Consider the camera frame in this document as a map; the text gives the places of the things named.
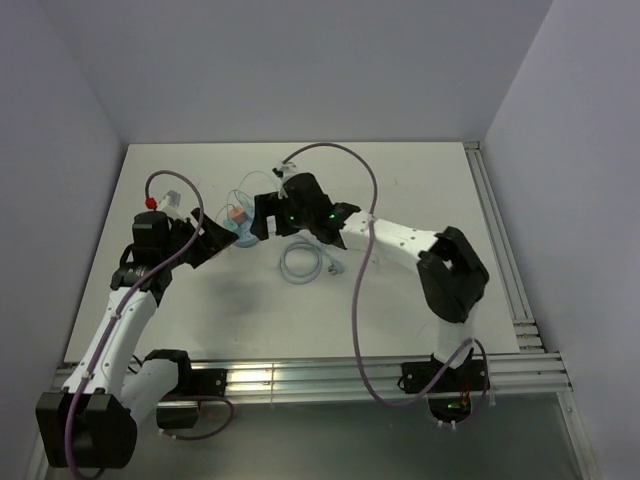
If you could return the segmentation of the round blue power strip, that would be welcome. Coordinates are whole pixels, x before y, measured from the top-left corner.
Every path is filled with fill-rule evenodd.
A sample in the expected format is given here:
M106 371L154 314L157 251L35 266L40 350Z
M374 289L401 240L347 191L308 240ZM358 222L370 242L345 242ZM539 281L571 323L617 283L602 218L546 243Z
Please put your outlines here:
M250 231L250 220L237 224L234 220L225 219L223 221L223 226L237 235L237 240L233 243L235 247L250 248L259 242L259 239Z

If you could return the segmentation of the orange pink charger plug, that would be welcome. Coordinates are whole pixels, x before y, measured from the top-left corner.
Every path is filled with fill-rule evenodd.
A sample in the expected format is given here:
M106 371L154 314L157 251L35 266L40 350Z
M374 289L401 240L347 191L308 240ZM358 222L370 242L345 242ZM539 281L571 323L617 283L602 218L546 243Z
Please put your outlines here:
M237 225L247 221L246 210L242 206L237 206L228 212L229 218Z

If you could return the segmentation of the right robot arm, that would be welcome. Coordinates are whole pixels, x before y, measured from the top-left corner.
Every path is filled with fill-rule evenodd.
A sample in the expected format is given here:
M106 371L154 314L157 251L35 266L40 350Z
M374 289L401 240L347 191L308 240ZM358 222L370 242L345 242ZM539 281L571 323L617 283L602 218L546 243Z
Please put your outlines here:
M272 218L278 236L306 230L322 244L363 248L366 255L376 251L415 273L428 307L439 318L434 381L452 390L466 379L464 362L473 344L470 315L490 276L462 231L419 230L378 219L350 203L334 203L311 173L295 174L280 190L255 196L254 208L251 233L261 241L269 238Z

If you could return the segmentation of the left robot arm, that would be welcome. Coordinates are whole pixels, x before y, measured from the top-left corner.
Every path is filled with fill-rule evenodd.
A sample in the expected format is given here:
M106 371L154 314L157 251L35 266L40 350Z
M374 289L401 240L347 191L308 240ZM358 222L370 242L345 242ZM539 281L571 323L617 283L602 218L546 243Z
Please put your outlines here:
M161 401L195 398L195 375L184 350L153 350L136 373L129 370L173 269L183 264L197 268L238 238L201 209L192 214L197 224L160 210L135 216L133 241L112 276L94 338L60 390L43 393L36 405L50 466L74 474L122 469L133 456L139 425Z

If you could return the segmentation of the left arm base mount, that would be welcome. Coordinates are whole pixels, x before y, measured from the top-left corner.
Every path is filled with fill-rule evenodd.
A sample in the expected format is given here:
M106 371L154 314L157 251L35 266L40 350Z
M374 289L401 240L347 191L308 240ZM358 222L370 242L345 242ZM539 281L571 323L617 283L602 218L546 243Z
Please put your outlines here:
M218 403L226 398L227 375L224 368L193 370L185 385L161 399L155 411L157 426L165 431L195 427L205 403Z

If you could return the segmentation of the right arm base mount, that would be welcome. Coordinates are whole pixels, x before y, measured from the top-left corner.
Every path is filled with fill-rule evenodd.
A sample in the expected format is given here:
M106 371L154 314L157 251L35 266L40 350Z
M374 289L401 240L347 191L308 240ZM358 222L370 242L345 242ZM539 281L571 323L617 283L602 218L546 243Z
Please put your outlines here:
M404 362L397 387L406 395L417 395L442 367L435 358ZM429 412L438 424L448 424L452 428L463 425L484 403L490 386L485 362L468 358L456 369L447 368L434 383L427 394Z

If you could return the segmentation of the right side aluminium rail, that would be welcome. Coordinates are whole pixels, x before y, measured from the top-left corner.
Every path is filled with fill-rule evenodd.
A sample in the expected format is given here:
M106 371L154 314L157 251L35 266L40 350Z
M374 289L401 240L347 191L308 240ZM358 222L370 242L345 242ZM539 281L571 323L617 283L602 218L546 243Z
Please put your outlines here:
M485 217L520 351L525 354L545 353L546 348L534 319L484 164L481 143L465 142L463 148Z

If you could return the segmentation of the aluminium rail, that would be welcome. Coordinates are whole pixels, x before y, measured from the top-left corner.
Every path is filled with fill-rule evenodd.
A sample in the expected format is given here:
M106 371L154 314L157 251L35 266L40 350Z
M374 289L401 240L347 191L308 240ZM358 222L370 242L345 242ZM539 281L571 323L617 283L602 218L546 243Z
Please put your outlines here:
M196 361L190 396L222 396L236 405L407 401L427 387L436 369L425 357L378 357L287 361ZM519 353L476 357L457 380L439 378L431 399L462 393L498 395L566 393L572 385L558 354Z
M546 348L534 319L484 164L481 143L465 142L463 148L485 217L520 351L525 354L545 353Z

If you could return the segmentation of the front aluminium rail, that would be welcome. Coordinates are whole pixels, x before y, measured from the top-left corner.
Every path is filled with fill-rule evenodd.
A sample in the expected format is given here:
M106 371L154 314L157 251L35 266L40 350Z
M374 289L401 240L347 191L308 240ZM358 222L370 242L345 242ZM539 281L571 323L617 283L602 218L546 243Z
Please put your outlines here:
M436 369L425 357L378 357L287 361L196 361L190 396L222 396L236 405L407 401L427 387ZM476 357L457 380L439 378L431 399L462 393L498 395L566 393L572 385L558 354L519 353Z

